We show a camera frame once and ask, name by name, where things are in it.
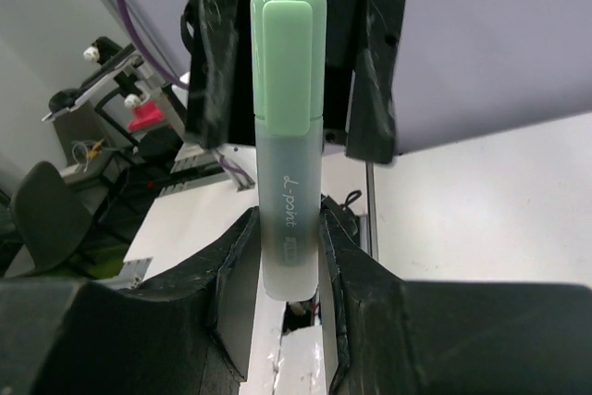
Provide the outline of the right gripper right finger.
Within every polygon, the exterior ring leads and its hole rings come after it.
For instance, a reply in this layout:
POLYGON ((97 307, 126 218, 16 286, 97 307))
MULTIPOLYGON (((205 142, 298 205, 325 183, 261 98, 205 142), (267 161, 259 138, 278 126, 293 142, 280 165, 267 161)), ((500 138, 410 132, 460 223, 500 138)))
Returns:
POLYGON ((319 290, 331 394, 591 390, 585 286, 404 280, 323 211, 319 290))

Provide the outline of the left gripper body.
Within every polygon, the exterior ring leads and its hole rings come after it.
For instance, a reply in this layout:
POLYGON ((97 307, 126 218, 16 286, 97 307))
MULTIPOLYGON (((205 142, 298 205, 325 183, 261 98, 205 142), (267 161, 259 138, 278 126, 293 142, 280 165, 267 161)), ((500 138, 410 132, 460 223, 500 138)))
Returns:
MULTIPOLYGON (((346 144, 362 1, 327 0, 324 94, 324 133, 327 143, 346 144)), ((250 0, 240 0, 236 25, 240 38, 230 109, 230 142, 253 146, 255 135, 250 0)))

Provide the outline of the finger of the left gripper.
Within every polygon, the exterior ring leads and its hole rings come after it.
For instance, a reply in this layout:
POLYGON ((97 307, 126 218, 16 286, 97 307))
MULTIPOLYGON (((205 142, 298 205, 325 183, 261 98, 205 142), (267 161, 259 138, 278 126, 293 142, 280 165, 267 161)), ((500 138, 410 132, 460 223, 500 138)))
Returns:
POLYGON ((349 158, 389 164, 397 154, 392 83, 406 0, 363 0, 347 130, 349 158))
POLYGON ((186 135, 203 148, 228 140, 240 0, 192 0, 193 39, 186 135))

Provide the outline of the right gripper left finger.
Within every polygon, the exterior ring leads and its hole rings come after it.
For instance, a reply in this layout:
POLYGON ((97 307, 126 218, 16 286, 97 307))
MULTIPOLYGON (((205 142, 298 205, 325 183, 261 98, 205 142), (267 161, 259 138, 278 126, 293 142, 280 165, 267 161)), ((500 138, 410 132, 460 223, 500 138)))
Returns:
POLYGON ((246 381, 259 211, 133 289, 75 278, 1 283, 5 394, 235 394, 246 381))

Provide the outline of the green marker cap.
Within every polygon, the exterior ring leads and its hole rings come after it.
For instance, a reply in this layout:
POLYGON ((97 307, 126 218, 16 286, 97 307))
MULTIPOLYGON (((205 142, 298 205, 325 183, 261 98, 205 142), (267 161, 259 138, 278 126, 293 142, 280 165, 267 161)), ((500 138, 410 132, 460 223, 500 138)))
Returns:
POLYGON ((327 0, 250 0, 250 19, 255 118, 303 136, 323 116, 327 0))

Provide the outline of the green highlighter pen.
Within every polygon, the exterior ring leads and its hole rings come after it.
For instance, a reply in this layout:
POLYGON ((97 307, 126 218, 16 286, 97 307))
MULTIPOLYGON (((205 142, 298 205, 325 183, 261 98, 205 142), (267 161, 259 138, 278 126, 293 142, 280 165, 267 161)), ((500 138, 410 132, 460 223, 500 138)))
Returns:
POLYGON ((265 292, 281 302, 308 300, 318 283, 323 124, 277 136, 256 119, 255 147, 265 292))

